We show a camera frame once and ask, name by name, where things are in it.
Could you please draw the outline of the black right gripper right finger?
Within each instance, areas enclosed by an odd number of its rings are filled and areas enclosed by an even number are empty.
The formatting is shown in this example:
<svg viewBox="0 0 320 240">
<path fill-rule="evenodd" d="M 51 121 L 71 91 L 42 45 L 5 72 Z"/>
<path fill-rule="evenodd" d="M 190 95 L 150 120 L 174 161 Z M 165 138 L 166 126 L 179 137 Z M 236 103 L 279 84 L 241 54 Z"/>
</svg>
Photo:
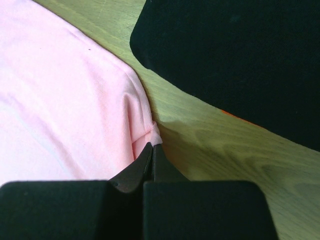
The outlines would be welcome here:
<svg viewBox="0 0 320 240">
<path fill-rule="evenodd" d="M 276 240 L 262 190 L 246 180 L 190 181 L 152 153 L 151 180 L 143 185 L 145 240 Z"/>
</svg>

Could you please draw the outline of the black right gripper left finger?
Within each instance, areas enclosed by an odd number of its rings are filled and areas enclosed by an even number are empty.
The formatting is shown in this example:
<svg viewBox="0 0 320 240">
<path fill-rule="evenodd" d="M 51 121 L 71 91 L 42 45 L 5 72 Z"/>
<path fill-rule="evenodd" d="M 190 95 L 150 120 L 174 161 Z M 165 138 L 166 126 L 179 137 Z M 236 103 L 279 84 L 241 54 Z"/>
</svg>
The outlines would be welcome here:
<svg viewBox="0 0 320 240">
<path fill-rule="evenodd" d="M 153 147 L 110 180 L 11 181 L 0 188 L 3 240 L 139 240 Z"/>
</svg>

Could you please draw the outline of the pink t shirt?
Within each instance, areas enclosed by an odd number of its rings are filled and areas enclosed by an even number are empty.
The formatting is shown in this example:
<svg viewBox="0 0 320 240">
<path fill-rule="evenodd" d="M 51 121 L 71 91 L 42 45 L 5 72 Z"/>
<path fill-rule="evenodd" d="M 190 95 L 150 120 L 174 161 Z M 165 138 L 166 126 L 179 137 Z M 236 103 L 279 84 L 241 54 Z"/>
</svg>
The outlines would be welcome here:
<svg viewBox="0 0 320 240">
<path fill-rule="evenodd" d="M 2 184 L 108 180 L 161 142 L 132 68 L 34 1 L 1 1 Z"/>
</svg>

